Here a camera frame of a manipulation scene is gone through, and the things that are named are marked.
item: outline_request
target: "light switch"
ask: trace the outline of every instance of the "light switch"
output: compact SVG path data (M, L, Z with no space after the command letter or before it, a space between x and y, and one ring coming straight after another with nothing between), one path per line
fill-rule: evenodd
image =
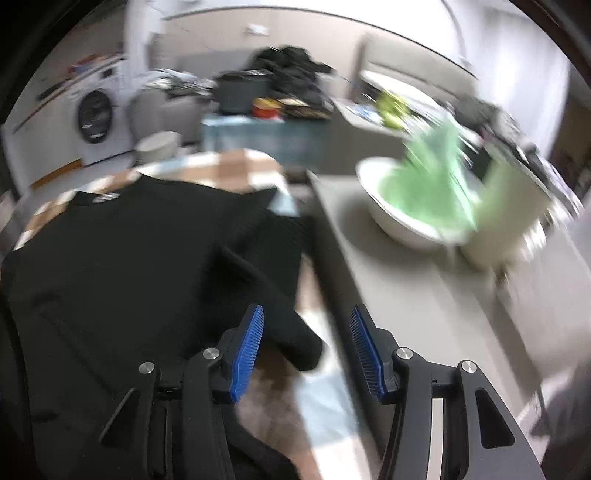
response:
M246 28L246 33L249 35L257 35L259 37L268 37L269 27L266 27L265 25L249 24Z

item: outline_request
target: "table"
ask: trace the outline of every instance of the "table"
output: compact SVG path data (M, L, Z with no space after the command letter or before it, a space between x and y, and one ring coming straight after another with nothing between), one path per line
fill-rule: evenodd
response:
M426 360L475 361L516 416L540 379L519 334L496 299L493 272L477 273L445 252L428 256L383 233L370 217L353 176L310 175L315 194L314 259L330 301L348 370L378 449L383 451L393 407L369 394L349 334L349 315L365 303L374 322L400 346ZM428 479L439 479L443 416L434 401Z
M315 170L324 158L329 122L315 119L259 119L207 113L202 119L203 150L259 150L281 165Z

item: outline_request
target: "yellow object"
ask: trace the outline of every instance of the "yellow object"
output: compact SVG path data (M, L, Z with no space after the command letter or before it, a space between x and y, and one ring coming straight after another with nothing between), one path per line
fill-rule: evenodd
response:
M404 119L409 116L406 101L387 90L383 90L376 103L379 115L388 128L403 130L406 127Z

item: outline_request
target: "kitchen counter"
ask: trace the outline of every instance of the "kitchen counter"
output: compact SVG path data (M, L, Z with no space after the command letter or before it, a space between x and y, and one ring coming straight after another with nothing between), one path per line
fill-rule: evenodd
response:
M475 361L510 412L519 414L540 380L496 298L493 272L473 271L445 251L429 256L396 243L370 217L356 177L310 180L317 272L378 449L385 447L393 408L379 405L365 386L349 333L356 303L365 303L375 324L392 332L400 346L430 362ZM433 405L428 479L435 480L440 477L443 411L441 400Z

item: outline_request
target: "pile of clothes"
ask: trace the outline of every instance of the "pile of clothes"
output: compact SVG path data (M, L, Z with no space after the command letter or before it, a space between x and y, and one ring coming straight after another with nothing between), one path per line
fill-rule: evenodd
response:
M319 117L315 112L328 115L331 111L329 98L320 88L318 74L331 74L333 69L324 63L314 62L305 49L292 46L280 50L265 48L253 56L247 69L271 72L270 97L299 101L293 105L286 103L287 107L293 107L286 108L286 114L326 118Z

